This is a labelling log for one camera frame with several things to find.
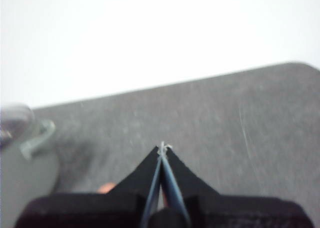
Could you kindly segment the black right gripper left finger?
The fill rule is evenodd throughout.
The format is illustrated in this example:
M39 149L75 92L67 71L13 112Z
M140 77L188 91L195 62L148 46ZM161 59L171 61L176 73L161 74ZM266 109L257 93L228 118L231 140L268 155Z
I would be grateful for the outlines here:
M20 214L17 228L137 228L158 163L154 147L108 193L59 193L36 198Z

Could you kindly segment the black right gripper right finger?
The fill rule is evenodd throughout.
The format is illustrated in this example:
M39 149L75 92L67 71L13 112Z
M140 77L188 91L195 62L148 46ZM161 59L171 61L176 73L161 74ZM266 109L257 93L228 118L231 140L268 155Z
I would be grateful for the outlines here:
M311 228L304 209L275 197L224 195L194 174L169 146L161 149L164 167L194 228Z

